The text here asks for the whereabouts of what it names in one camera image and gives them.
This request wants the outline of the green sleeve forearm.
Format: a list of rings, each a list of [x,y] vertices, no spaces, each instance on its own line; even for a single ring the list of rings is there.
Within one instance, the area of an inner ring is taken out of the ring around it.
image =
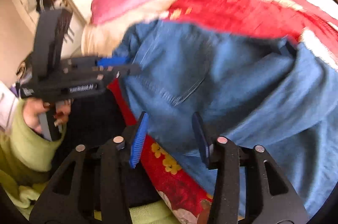
[[[52,160],[64,140],[71,106],[64,102],[59,108],[56,124],[62,131],[57,141],[42,137],[38,116],[49,109],[50,105],[40,99],[20,100],[10,132],[1,133],[1,186],[26,219],[48,183]]]

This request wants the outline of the person's left hand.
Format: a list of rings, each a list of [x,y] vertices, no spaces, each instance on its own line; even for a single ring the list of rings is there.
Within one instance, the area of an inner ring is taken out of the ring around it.
[[[44,102],[41,99],[29,98],[25,101],[22,110],[22,116],[26,125],[31,128],[35,133],[42,134],[42,128],[39,121],[39,115],[48,112],[53,104]],[[56,107],[54,115],[55,126],[66,124],[71,113],[71,104],[69,101],[62,101]]]

